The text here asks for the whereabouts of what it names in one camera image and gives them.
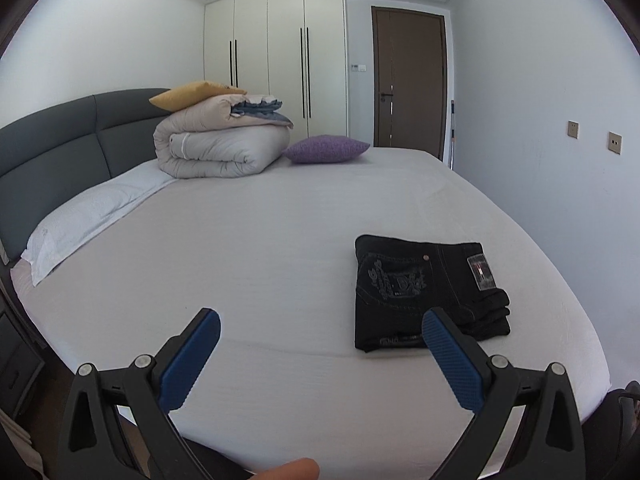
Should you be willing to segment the person's left hand fingertip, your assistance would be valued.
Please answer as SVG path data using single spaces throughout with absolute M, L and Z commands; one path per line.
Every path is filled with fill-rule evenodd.
M 320 467 L 312 458 L 304 457 L 258 472 L 250 480 L 318 480 Z

